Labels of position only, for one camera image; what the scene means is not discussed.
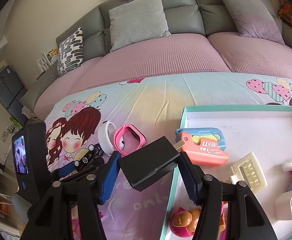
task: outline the purple gradient pillow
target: purple gradient pillow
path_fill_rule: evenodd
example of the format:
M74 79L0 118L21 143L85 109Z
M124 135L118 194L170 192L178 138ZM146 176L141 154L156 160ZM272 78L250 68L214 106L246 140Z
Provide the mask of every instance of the purple gradient pillow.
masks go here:
M272 15L260 0L222 0L241 37L262 38L285 45Z

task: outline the gray leather sofa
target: gray leather sofa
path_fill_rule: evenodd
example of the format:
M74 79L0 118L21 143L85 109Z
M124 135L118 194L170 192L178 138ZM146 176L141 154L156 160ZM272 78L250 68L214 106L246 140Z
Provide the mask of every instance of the gray leather sofa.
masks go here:
M62 42L81 26L84 34L84 61L107 55L111 48L108 11L131 1L109 0L98 5L58 36L56 43ZM271 0L261 1L274 17L285 44L292 48L292 28L276 18ZM214 33L237 31L222 0L162 0L162 3L172 34L196 33L208 37ZM38 98L57 78L57 64L54 64L30 86L29 91L21 99L22 103L28 109L34 110Z

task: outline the cartoon boy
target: cartoon boy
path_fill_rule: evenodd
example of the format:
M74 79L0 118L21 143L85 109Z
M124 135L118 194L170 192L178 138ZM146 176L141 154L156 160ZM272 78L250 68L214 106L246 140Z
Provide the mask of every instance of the cartoon boy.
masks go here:
M101 120L101 113L93 107L86 107L73 115L63 130L62 152L59 159L48 167L50 171L61 168L73 161L76 152L87 143Z

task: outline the black and white patterned pillow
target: black and white patterned pillow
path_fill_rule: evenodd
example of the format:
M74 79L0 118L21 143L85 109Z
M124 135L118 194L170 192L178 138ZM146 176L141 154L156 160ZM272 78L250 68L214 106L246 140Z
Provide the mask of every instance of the black and white patterned pillow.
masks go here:
M63 74L80 67L83 63L83 29L79 27L77 31L59 45L58 75L61 77Z

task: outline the metal screw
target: metal screw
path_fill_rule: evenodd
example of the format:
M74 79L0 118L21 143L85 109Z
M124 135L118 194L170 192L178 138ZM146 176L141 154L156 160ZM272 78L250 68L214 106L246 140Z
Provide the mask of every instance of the metal screw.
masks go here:
M205 176L204 176L204 180L207 180L207 181L212 181L212 180L213 180L213 176L212 176L212 175L209 175L209 174L207 174L207 175L205 175Z
M54 181L54 183L52 184L53 187L59 187L61 185L61 182L59 180Z
M240 181L238 182L238 184L239 184L241 187L246 187L246 186L247 186L247 183L246 183L245 181L243 181L243 180L240 180Z
M96 175L95 174L88 174L87 177L86 177L86 179L88 179L88 180L94 180L94 179L96 179Z

